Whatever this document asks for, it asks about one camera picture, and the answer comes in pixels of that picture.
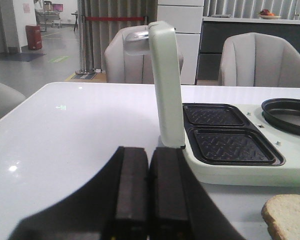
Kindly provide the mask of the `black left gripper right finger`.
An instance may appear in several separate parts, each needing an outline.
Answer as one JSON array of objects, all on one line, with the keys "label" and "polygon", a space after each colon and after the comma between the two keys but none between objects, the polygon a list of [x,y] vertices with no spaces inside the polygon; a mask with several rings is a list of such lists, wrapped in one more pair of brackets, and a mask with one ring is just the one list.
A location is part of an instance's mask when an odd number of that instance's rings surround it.
[{"label": "black left gripper right finger", "polygon": [[149,177],[150,239],[243,239],[194,176],[181,149],[158,147]]}]

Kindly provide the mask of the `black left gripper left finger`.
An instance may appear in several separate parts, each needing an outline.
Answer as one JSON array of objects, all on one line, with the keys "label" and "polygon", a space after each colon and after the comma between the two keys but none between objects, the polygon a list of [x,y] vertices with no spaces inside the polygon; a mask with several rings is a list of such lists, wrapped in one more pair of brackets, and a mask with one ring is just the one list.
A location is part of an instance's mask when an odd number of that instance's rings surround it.
[{"label": "black left gripper left finger", "polygon": [[145,240],[148,220],[145,150],[118,147],[104,167],[60,202],[24,218],[11,240]]}]

